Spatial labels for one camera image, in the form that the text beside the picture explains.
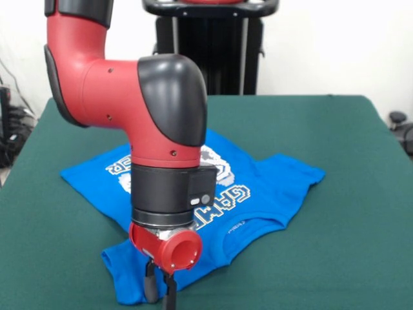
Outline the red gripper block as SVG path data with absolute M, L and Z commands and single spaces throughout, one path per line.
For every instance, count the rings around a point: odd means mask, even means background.
M 173 230 L 150 230 L 132 223 L 129 238 L 136 249 L 151 259 L 145 266 L 144 294 L 149 304 L 159 300 L 156 265 L 163 270 L 166 293 L 162 310 L 176 310 L 177 283 L 173 273 L 191 269 L 199 261 L 203 243 L 195 230 L 180 227 Z

